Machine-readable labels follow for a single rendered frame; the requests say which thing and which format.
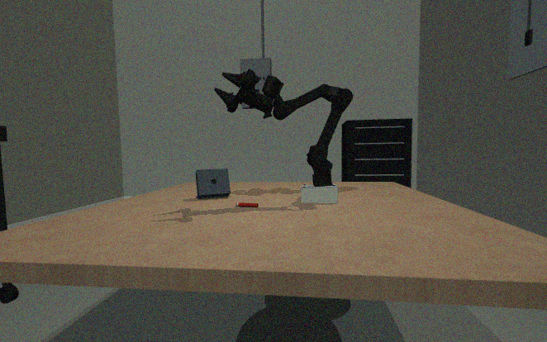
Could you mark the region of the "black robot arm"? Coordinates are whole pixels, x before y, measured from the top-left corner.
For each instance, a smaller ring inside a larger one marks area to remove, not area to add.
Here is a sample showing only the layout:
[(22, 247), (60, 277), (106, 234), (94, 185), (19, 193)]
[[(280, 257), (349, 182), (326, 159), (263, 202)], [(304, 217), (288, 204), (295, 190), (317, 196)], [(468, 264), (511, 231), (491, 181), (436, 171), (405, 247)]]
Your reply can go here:
[(331, 113), (326, 121), (324, 129), (316, 145), (310, 147), (307, 162), (312, 166), (314, 174), (312, 175), (313, 185), (315, 187), (333, 186), (331, 184), (331, 169), (333, 164), (327, 160), (328, 145), (335, 132), (335, 128), (340, 120), (341, 114), (349, 106), (353, 99), (352, 92), (347, 88), (332, 87), (322, 84), (320, 87), (311, 90), (292, 100), (283, 101), (280, 96), (283, 83), (274, 76), (267, 76), (261, 94), (258, 109), (264, 112), (264, 118), (273, 116), (277, 120), (283, 120), (299, 107), (312, 102), (319, 97), (325, 98), (331, 102)]

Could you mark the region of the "dark red peg with grey band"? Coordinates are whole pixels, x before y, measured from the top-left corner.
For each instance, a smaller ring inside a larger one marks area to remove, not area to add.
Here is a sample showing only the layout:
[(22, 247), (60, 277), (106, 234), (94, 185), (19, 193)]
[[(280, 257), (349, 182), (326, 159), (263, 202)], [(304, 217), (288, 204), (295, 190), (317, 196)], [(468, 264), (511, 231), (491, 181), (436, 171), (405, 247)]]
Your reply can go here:
[(258, 203), (241, 203), (241, 202), (237, 202), (236, 206), (237, 207), (258, 207)]

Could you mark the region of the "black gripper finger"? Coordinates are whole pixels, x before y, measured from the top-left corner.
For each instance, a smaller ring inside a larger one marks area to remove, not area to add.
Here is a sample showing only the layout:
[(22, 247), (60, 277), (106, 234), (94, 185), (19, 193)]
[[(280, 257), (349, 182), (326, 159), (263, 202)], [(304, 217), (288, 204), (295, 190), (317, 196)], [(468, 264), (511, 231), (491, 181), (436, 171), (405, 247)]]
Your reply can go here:
[(223, 102), (226, 104), (226, 107), (228, 108), (231, 104), (233, 93), (227, 93), (218, 88), (215, 88), (215, 92), (219, 95), (219, 97), (223, 100)]
[(226, 79), (228, 79), (230, 82), (232, 82), (238, 88), (240, 88), (242, 83), (244, 82), (245, 73), (246, 73), (246, 71), (242, 74), (222, 73), (222, 76), (225, 77)]

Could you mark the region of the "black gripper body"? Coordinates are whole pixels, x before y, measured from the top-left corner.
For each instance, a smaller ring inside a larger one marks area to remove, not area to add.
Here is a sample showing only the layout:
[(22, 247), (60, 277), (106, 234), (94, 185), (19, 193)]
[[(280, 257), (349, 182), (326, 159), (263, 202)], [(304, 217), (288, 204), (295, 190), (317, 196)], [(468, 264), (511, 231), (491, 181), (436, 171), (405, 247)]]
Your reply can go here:
[(252, 107), (256, 108), (258, 106), (261, 98), (261, 93), (259, 93), (258, 89), (256, 91), (251, 89), (251, 86), (254, 83), (254, 77), (254, 71), (249, 69), (245, 75), (244, 82), (242, 83), (239, 92), (236, 95), (232, 96), (231, 104), (228, 107), (227, 111), (231, 113), (235, 112), (238, 104), (242, 104), (242, 102), (249, 105), (250, 109), (252, 109)]

